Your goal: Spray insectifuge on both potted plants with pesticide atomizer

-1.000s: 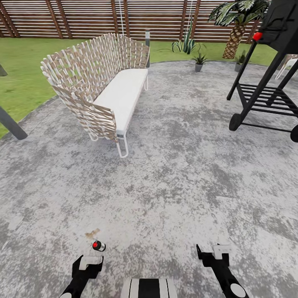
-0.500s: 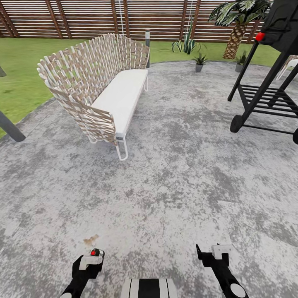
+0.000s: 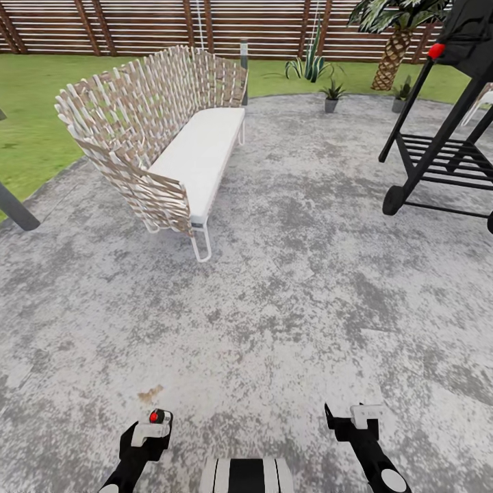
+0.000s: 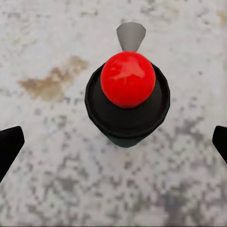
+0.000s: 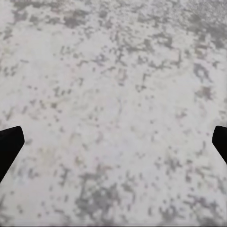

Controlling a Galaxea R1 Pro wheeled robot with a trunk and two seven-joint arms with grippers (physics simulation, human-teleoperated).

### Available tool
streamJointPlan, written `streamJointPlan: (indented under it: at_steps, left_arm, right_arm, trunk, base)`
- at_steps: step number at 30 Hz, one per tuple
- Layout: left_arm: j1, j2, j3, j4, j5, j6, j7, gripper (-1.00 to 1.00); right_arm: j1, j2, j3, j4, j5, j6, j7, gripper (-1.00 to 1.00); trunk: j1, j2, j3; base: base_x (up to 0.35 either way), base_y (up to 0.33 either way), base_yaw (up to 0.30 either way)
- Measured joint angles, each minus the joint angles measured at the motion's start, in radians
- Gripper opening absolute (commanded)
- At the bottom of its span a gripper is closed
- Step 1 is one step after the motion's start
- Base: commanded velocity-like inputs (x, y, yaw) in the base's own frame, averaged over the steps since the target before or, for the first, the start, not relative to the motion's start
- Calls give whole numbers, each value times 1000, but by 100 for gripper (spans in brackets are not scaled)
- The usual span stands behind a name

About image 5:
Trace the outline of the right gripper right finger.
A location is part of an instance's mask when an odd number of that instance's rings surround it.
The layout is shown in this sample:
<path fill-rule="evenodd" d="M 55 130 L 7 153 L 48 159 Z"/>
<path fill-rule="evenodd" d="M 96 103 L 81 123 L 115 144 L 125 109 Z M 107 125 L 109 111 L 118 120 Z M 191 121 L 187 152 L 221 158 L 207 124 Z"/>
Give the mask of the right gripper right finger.
<path fill-rule="evenodd" d="M 215 127 L 212 143 L 227 164 L 227 127 L 219 125 Z"/>

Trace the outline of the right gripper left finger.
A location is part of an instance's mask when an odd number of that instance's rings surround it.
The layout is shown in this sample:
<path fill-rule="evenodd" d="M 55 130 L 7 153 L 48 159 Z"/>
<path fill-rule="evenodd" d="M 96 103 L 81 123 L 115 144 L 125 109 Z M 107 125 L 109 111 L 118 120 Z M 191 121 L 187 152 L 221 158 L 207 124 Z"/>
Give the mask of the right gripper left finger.
<path fill-rule="evenodd" d="M 0 131 L 0 182 L 25 143 L 21 126 Z"/>

